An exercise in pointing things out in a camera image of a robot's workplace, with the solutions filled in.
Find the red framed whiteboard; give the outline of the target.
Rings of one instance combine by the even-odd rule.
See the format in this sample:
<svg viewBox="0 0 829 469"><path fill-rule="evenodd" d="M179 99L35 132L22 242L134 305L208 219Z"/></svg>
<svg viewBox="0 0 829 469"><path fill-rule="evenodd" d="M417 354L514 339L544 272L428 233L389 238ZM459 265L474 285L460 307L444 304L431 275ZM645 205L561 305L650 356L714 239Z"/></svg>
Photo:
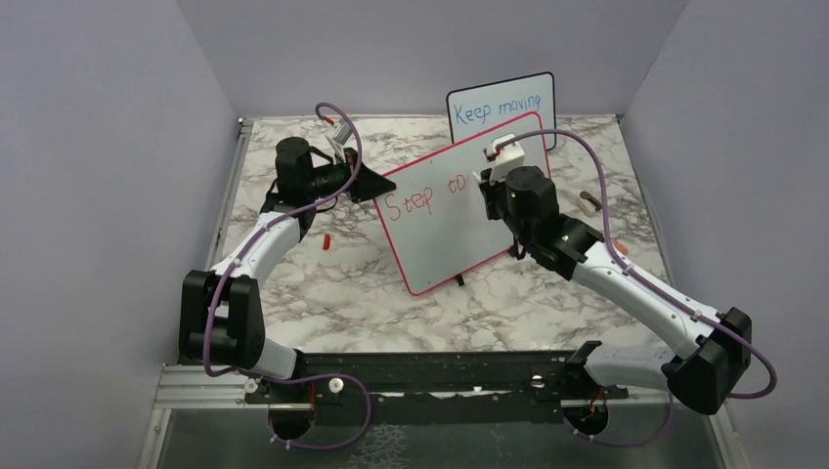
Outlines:
<svg viewBox="0 0 829 469"><path fill-rule="evenodd" d="M477 175L493 141L542 129L527 111L385 173L396 189L374 200L410 294L421 295L509 249L512 235L486 215Z"/></svg>

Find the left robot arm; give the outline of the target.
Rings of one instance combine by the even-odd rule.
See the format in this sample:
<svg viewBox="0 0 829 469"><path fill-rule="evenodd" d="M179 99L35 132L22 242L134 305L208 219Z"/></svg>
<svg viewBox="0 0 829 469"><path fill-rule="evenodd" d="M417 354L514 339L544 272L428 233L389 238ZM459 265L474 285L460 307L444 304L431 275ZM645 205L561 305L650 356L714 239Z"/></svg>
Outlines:
<svg viewBox="0 0 829 469"><path fill-rule="evenodd" d="M300 137L276 145L277 177L256 225L231 254L207 271L192 270L183 280L178 344L180 354L205 366L270 377L284 401L307 388L297 367L299 353L266 336L260 284L313 225L319 205L345 193L355 203L396 190L396 184L366 167L356 149L339 149L317 166L321 151Z"/></svg>

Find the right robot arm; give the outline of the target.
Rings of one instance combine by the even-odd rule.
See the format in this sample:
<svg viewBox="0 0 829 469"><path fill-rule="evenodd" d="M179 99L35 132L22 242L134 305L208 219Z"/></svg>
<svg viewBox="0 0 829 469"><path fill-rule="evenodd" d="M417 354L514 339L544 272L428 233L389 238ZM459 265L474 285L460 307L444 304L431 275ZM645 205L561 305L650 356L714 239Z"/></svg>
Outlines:
<svg viewBox="0 0 829 469"><path fill-rule="evenodd" d="M649 273L625 269L603 235L560 213L552 180L535 166L499 181L479 176L489 219L501 220L537 264L591 289L654 332L664 347L614 347L588 342L568 360L566 389L586 398L600 387L668 391L683 405L715 414L750 365L752 320L738 308L721 312L696 302Z"/></svg>

